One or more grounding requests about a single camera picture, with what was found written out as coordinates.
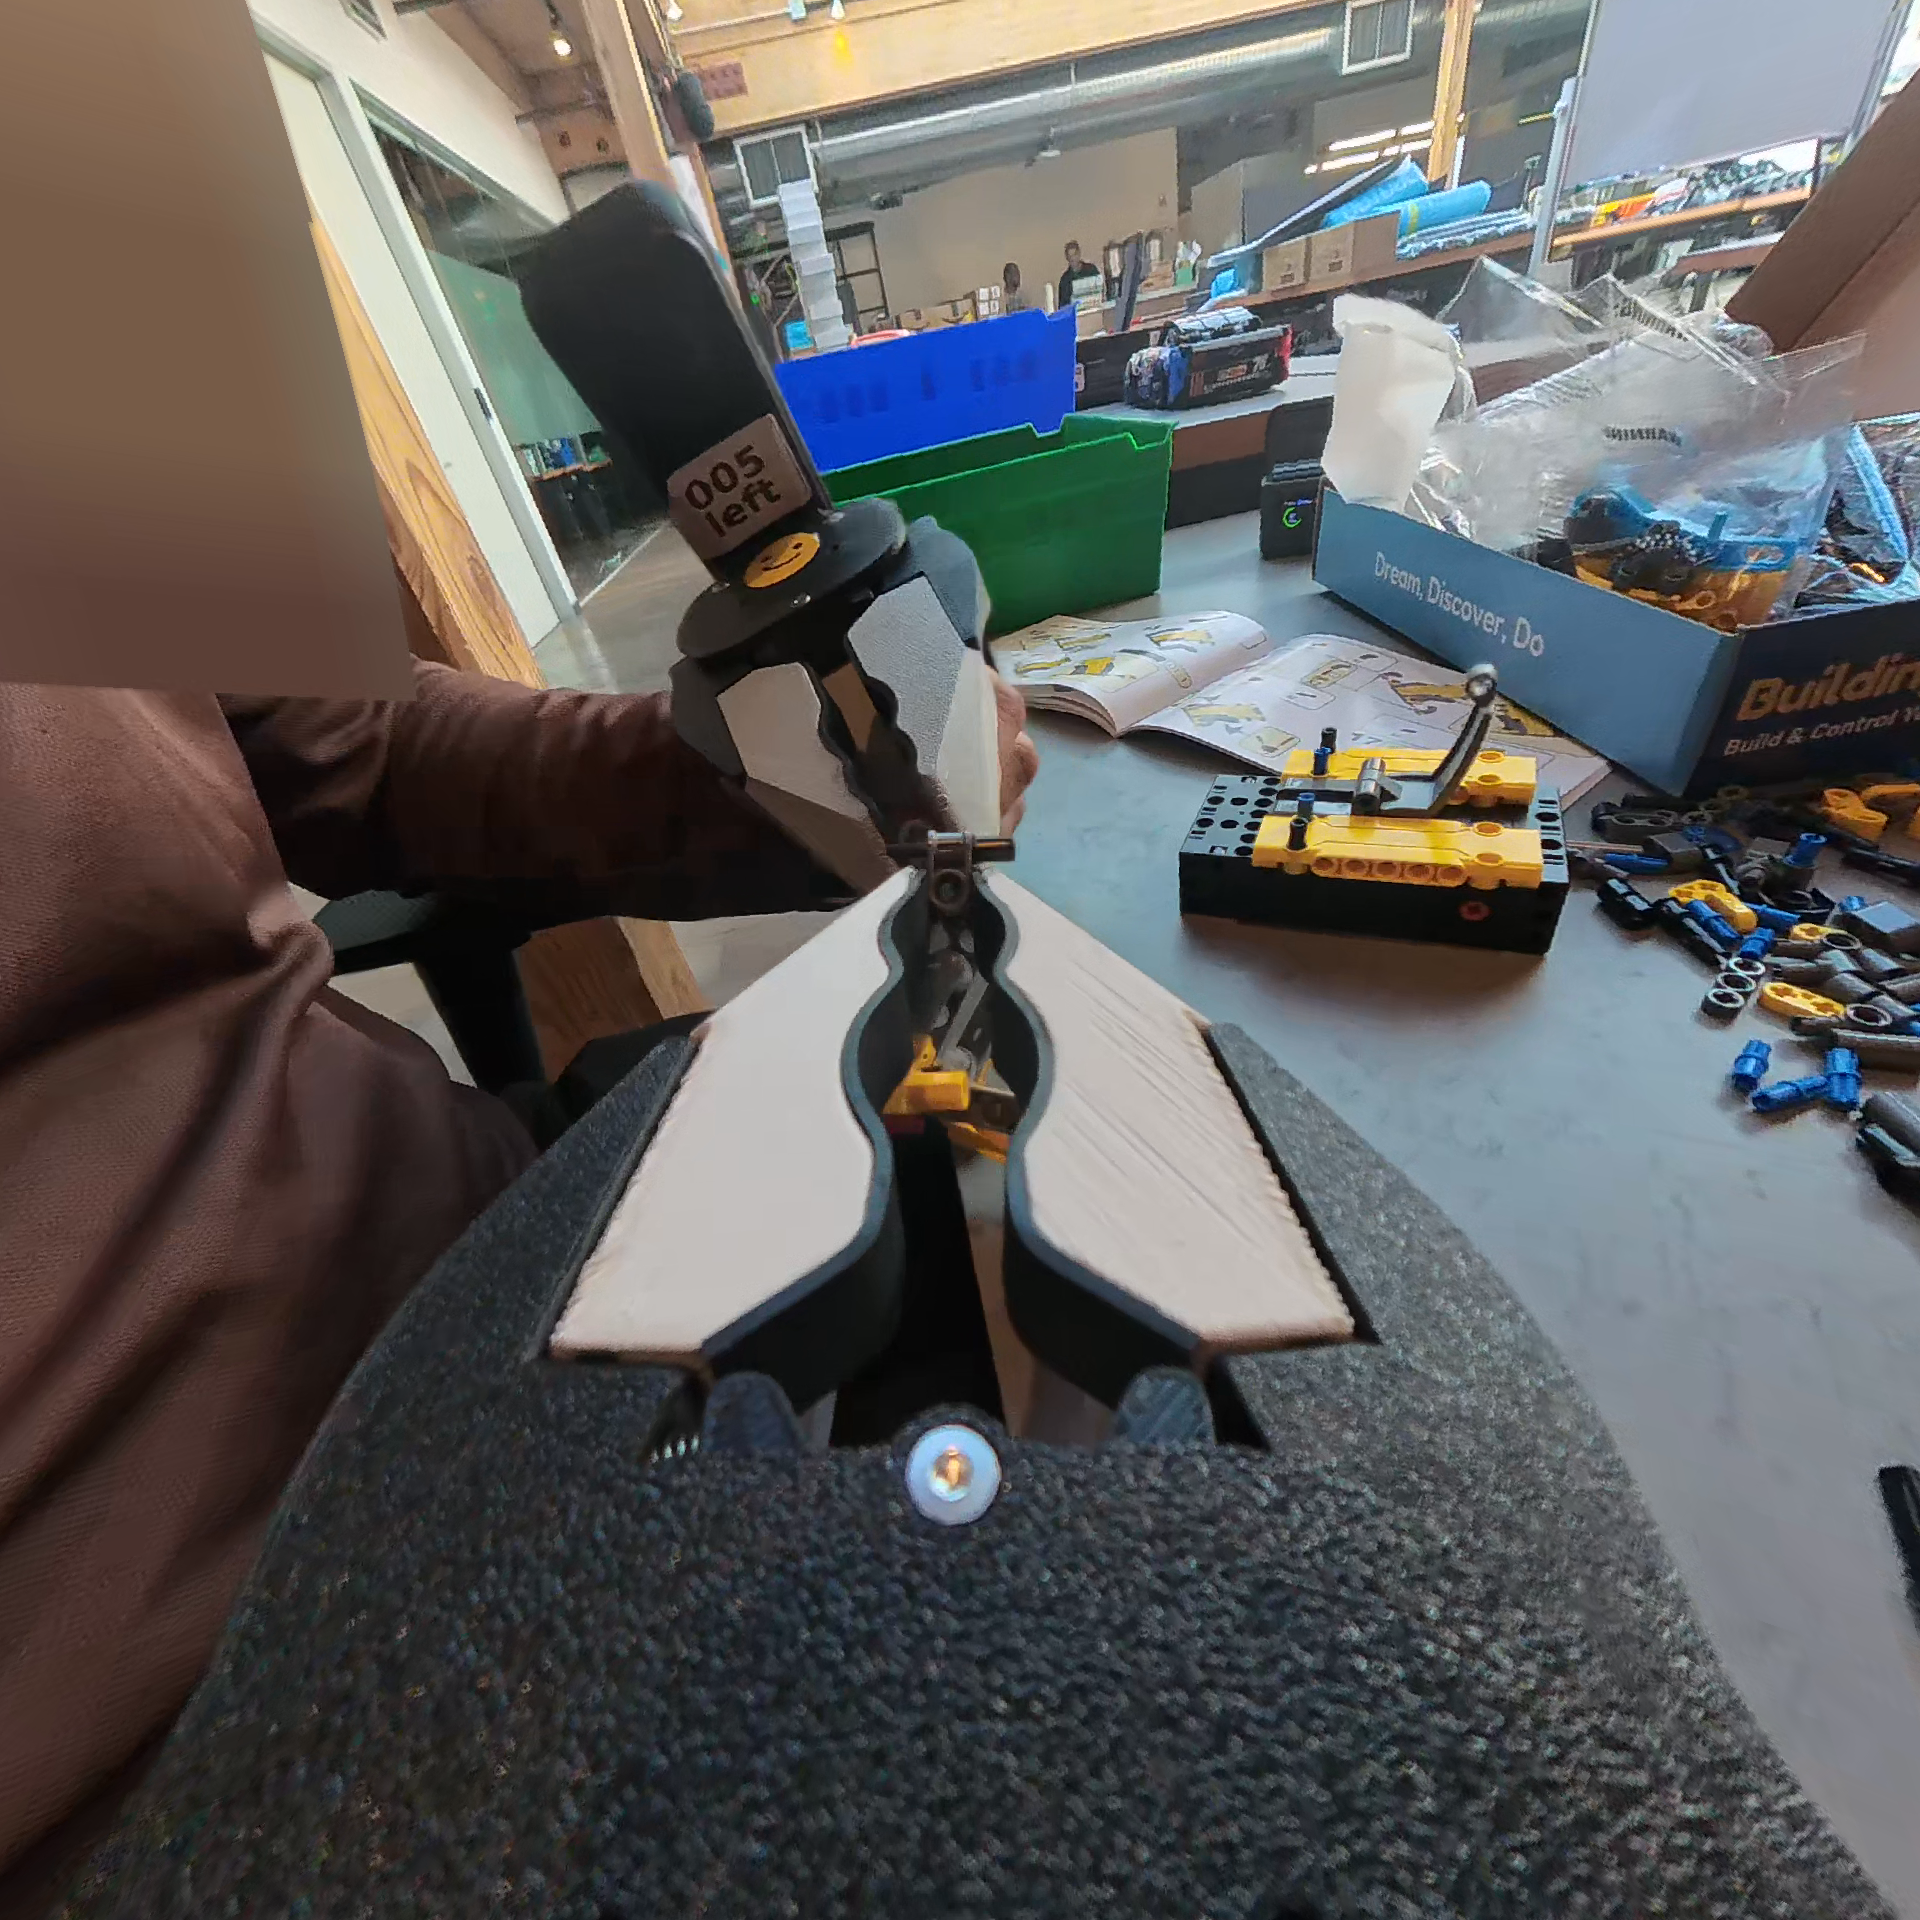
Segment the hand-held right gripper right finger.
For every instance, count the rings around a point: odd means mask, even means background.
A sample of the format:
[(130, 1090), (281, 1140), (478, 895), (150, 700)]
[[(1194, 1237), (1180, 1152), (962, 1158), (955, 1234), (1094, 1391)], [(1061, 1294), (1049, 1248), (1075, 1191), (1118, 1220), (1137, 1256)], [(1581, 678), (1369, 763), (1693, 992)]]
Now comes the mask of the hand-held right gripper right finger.
[(1143, 1370), (1350, 1344), (1356, 1311), (1176, 994), (1007, 877), (979, 881), (1007, 1149), (1005, 1296), (1053, 1373), (1118, 1405)]

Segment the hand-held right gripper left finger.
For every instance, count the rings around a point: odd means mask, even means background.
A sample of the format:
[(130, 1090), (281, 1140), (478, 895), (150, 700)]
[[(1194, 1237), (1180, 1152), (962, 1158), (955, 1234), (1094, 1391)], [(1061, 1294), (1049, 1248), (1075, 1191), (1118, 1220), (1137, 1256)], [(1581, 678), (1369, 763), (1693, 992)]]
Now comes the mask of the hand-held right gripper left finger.
[(810, 1410), (901, 1325), (882, 1122), (915, 1055), (901, 871), (712, 1016), (559, 1315), (559, 1361), (755, 1373)]

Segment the yellow grey toy vehicle assembly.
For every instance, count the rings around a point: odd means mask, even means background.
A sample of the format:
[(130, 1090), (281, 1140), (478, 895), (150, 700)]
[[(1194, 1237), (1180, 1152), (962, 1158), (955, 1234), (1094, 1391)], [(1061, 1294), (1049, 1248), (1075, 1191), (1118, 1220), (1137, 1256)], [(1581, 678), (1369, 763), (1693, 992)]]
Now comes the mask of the yellow grey toy vehicle assembly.
[(940, 1132), (958, 1159), (1005, 1163), (1022, 1098), (997, 1064), (997, 958), (1005, 927), (986, 870), (1009, 836), (917, 827), (893, 848), (917, 877), (920, 911), (901, 940), (912, 1058), (881, 1114), (896, 1137)]

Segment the person's left forearm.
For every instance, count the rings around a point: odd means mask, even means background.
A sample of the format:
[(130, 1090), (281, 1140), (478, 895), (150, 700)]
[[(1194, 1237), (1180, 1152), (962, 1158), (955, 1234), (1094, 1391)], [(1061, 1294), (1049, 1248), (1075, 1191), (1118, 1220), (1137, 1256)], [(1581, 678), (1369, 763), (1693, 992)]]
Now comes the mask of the person's left forearm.
[(406, 701), (219, 703), (285, 877), (325, 899), (698, 921), (849, 898), (684, 742), (662, 695), (417, 662)]

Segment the person's left hand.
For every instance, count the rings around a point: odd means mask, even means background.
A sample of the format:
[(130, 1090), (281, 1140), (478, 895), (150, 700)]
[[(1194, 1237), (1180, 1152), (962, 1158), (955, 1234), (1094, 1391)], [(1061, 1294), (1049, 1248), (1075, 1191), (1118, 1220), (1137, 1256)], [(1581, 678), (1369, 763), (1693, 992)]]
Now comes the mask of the person's left hand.
[(1040, 750), (1027, 731), (1027, 703), (1017, 687), (998, 671), (990, 675), (997, 698), (998, 827), (1013, 836), (1027, 807), (1028, 789), (1040, 771)]

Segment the green plastic bin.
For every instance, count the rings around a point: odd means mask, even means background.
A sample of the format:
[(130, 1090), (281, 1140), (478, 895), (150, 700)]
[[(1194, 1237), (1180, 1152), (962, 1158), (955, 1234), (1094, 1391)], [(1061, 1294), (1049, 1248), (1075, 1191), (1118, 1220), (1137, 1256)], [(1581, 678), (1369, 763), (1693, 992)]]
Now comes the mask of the green plastic bin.
[(825, 472), (847, 503), (890, 496), (972, 549), (993, 637), (1162, 589), (1172, 425), (1073, 414)]

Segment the blue plastic bin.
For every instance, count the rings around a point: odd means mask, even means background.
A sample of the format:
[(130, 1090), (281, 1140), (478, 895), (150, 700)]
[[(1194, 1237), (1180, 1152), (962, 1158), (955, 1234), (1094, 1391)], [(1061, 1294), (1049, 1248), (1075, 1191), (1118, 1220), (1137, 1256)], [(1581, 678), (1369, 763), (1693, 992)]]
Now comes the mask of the blue plastic bin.
[(1075, 349), (1075, 312), (1021, 312), (797, 357), (775, 375), (816, 467), (834, 472), (1017, 425), (1058, 432)]

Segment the open instruction booklet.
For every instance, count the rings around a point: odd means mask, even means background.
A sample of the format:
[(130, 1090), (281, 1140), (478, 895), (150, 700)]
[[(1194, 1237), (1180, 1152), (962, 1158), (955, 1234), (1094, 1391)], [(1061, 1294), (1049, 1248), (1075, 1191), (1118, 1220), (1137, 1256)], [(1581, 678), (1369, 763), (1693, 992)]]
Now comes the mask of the open instruction booklet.
[(1393, 774), (1427, 771), (1473, 713), (1458, 671), (1352, 637), (1280, 641), (1228, 611), (1053, 616), (997, 639), (991, 655), (1034, 709), (1110, 736), (1162, 733), (1268, 776), (1309, 774), (1326, 733), (1335, 778), (1353, 778), (1362, 757)]

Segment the wooden panel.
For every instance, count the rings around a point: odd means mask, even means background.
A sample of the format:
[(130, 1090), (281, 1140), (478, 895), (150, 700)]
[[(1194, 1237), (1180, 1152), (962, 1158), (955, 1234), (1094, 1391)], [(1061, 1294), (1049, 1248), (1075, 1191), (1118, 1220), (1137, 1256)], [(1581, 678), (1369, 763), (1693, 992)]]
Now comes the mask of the wooden panel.
[[(349, 271), (321, 218), (309, 225), (403, 583), (410, 643), (423, 659), (540, 687), (533, 654)], [(565, 1068), (593, 1040), (675, 1016), (705, 1018), (709, 1009), (684, 950), (660, 921), (602, 918), (538, 930), (516, 958), (545, 1069)]]

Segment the black battery box yellow beams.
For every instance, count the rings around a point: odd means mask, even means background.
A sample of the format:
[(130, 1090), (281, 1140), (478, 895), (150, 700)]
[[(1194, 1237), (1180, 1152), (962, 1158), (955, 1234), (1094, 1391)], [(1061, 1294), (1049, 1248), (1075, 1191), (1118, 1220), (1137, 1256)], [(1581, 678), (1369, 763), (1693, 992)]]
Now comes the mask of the black battery box yellow beams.
[(1278, 771), (1223, 776), (1180, 850), (1180, 911), (1540, 957), (1572, 887), (1559, 792), (1490, 747), (1498, 671), (1468, 668), (1440, 750), (1328, 725)]

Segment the black office chair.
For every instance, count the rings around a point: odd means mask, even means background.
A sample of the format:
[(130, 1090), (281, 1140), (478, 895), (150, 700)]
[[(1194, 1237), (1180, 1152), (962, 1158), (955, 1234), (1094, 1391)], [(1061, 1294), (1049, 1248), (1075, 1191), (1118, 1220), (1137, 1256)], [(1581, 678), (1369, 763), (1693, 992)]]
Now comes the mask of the black office chair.
[(472, 899), (373, 892), (325, 902), (316, 927), (336, 973), (410, 966), (482, 1092), (545, 1081), (516, 958), (533, 921)]

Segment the person's brown shirt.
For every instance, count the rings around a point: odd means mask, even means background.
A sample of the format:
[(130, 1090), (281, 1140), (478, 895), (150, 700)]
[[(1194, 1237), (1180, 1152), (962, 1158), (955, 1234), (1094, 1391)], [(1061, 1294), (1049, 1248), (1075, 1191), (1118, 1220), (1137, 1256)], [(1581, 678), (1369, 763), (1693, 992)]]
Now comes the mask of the person's brown shirt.
[(272, 820), (423, 856), (403, 703), (4, 690), (4, 1879), (163, 1737), (338, 1384), (524, 1166), (329, 994)]

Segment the pile of small building pieces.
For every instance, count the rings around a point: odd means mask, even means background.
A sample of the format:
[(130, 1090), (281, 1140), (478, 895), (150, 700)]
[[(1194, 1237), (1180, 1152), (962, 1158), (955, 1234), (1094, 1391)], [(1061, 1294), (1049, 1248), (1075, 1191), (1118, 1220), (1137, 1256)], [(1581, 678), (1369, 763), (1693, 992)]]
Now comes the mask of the pile of small building pieces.
[(1759, 1129), (1821, 1116), (1918, 1210), (1918, 782), (1720, 786), (1592, 805), (1572, 870), (1622, 933), (1703, 970), (1729, 1035), (1717, 1100)]

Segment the clear bag of blue parts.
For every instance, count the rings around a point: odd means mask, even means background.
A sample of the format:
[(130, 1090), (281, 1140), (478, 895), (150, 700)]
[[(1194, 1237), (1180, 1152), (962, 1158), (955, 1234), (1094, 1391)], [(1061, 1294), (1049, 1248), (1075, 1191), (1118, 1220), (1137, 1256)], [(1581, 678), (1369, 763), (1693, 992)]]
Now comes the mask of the clear bag of blue parts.
[(1346, 291), (1331, 328), (1326, 583), (1371, 513), (1720, 631), (1916, 598), (1854, 335), (1778, 349), (1612, 276), (1562, 296), (1490, 261), (1438, 316)]

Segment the white screen panel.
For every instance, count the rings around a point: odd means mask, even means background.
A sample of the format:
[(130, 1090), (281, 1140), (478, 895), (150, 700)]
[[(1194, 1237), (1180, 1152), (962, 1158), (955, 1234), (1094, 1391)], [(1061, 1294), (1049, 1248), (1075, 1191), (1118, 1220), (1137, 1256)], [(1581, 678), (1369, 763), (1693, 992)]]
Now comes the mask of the white screen panel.
[(1574, 94), (1576, 180), (1851, 136), (1909, 5), (1598, 2)]

